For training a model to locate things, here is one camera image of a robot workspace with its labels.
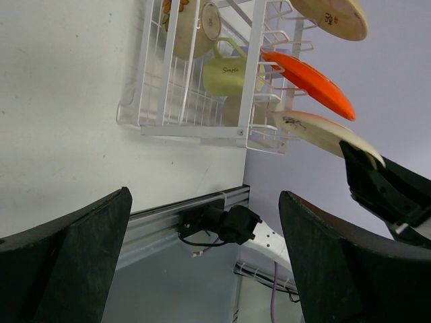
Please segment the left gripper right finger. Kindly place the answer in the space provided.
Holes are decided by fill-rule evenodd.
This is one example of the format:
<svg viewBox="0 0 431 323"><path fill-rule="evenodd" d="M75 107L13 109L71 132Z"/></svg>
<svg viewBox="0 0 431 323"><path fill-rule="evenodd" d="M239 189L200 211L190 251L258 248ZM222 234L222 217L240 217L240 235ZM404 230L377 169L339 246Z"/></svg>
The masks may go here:
<svg viewBox="0 0 431 323"><path fill-rule="evenodd" d="M305 322L429 322L430 250L384 238L290 191L279 217Z"/></svg>

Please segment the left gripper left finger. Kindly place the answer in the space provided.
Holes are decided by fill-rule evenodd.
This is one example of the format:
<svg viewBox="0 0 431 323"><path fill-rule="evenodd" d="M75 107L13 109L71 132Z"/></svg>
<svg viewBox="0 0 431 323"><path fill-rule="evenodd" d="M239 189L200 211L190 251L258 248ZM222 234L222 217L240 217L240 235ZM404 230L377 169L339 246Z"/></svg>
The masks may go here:
<svg viewBox="0 0 431 323"><path fill-rule="evenodd" d="M122 187L1 238L2 322L101 322L131 214Z"/></svg>

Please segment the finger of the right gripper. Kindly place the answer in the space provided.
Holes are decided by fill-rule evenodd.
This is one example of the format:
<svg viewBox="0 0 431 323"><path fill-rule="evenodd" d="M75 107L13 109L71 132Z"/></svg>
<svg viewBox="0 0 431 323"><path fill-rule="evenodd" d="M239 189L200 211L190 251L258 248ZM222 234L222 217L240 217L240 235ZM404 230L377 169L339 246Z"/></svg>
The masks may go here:
<svg viewBox="0 0 431 323"><path fill-rule="evenodd" d="M430 235L430 180L383 157L341 141L352 198L400 236L414 231Z"/></svg>

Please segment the cream plate black print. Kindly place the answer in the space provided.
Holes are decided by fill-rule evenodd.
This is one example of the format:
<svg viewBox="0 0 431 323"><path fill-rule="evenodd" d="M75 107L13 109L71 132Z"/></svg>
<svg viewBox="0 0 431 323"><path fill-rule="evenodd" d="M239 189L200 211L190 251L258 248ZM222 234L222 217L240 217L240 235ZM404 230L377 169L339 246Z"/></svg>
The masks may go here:
<svg viewBox="0 0 431 323"><path fill-rule="evenodd" d="M339 143L345 141L356 149L364 151L371 164L385 167L382 155L367 140L345 126L322 116L302 111L272 112L276 127L292 132L302 140L343 158Z"/></svg>

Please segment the orange plate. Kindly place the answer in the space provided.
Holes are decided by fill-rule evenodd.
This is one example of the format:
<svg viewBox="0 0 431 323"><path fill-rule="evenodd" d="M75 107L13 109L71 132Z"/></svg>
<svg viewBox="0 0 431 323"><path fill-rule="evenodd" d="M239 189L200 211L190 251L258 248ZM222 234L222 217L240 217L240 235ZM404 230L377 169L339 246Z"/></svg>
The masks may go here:
<svg viewBox="0 0 431 323"><path fill-rule="evenodd" d="M297 88L341 117L355 121L356 112L343 91L328 77L300 59L277 51L262 51L261 57Z"/></svg>

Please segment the beige plastic cup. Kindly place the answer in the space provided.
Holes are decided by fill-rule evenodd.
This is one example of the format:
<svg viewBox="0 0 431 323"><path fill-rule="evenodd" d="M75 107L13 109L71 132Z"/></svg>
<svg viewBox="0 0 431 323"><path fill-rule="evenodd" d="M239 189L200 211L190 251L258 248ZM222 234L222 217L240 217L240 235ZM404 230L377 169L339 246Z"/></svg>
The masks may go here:
<svg viewBox="0 0 431 323"><path fill-rule="evenodd" d="M240 96L228 96L222 108L222 124L225 127L236 127L240 114ZM252 124L275 126L273 112L283 112L284 105L280 102L255 102Z"/></svg>

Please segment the beige floral saucer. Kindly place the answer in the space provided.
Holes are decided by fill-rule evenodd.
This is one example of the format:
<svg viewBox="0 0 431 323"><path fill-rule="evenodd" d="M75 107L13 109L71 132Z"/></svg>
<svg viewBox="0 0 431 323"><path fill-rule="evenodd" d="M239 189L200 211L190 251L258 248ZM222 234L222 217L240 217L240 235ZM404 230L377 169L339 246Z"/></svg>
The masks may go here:
<svg viewBox="0 0 431 323"><path fill-rule="evenodd" d="M290 3L303 17L338 38L362 41L368 35L368 20L359 1L291 0Z"/></svg>

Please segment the light green mug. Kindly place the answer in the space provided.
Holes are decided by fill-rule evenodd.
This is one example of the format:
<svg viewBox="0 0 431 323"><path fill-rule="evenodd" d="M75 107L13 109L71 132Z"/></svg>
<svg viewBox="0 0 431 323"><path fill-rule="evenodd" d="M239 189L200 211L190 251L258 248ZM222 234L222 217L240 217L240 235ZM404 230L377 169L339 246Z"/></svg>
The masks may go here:
<svg viewBox="0 0 431 323"><path fill-rule="evenodd" d="M224 56L218 49L219 42L227 42L237 55ZM204 90L211 96L240 96L244 88L247 59L247 54L233 39L218 38L213 45L213 57L203 67Z"/></svg>

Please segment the white floral bowl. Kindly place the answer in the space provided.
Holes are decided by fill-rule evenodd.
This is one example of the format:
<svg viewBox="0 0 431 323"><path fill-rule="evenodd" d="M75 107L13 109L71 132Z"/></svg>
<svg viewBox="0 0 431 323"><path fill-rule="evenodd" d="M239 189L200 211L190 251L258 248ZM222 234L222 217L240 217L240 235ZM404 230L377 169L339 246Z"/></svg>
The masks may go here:
<svg viewBox="0 0 431 323"><path fill-rule="evenodd" d="M188 61L195 32L193 59L206 55L220 37L222 19L217 5L212 1L200 1L198 16L197 1L180 1L173 55Z"/></svg>

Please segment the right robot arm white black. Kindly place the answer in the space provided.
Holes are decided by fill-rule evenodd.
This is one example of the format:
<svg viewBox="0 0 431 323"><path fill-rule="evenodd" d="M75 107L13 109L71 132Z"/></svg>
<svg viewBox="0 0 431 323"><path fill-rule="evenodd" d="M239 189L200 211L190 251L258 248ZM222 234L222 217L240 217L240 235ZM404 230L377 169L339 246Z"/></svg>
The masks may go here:
<svg viewBox="0 0 431 323"><path fill-rule="evenodd" d="M374 166L346 141L339 146L352 198L385 223L390 238L283 191L282 234L246 207L206 205L180 214L179 239L210 231L289 269L306 322L429 322L429 179L390 159Z"/></svg>

